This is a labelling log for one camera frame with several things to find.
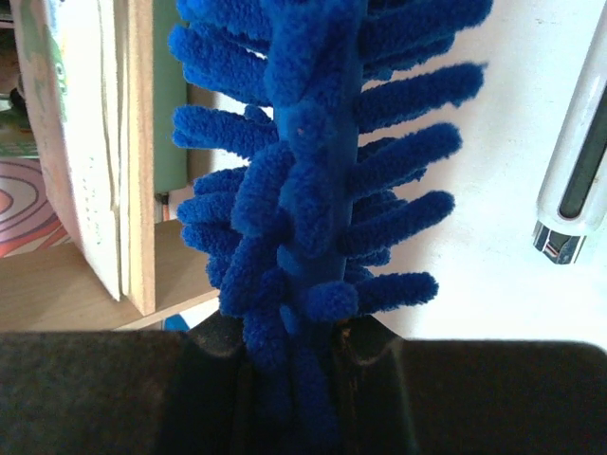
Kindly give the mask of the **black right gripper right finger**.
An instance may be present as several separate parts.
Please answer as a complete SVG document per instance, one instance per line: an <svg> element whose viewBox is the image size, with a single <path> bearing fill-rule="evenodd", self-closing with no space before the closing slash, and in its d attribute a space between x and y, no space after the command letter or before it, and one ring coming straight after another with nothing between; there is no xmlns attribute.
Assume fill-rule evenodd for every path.
<svg viewBox="0 0 607 455"><path fill-rule="evenodd" d="M407 340L372 317L333 335L349 454L602 454L606 354L576 341Z"/></svg>

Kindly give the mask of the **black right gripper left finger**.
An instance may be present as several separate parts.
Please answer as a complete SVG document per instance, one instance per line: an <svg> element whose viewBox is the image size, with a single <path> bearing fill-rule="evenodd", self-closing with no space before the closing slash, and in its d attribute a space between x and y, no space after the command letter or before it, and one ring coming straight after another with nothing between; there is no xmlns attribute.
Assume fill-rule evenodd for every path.
<svg viewBox="0 0 607 455"><path fill-rule="evenodd" d="M242 326L4 333L5 454L240 454Z"/></svg>

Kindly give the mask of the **blue microfiber duster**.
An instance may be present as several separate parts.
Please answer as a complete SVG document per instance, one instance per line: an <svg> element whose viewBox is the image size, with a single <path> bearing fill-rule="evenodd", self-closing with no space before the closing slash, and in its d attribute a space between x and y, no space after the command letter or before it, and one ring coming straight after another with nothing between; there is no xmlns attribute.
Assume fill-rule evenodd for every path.
<svg viewBox="0 0 607 455"><path fill-rule="evenodd" d="M245 165L199 177L177 210L185 244L207 254L219 309L241 320L259 381L252 452L336 454L343 440L330 382L331 337L348 319L424 304L426 272L375 275L393 246L445 219L454 200L395 187L456 153L440 122L367 145L359 137L474 98L475 63L405 80L481 25L489 1L180 1L168 46L187 82L245 105L188 104L174 143Z"/></svg>

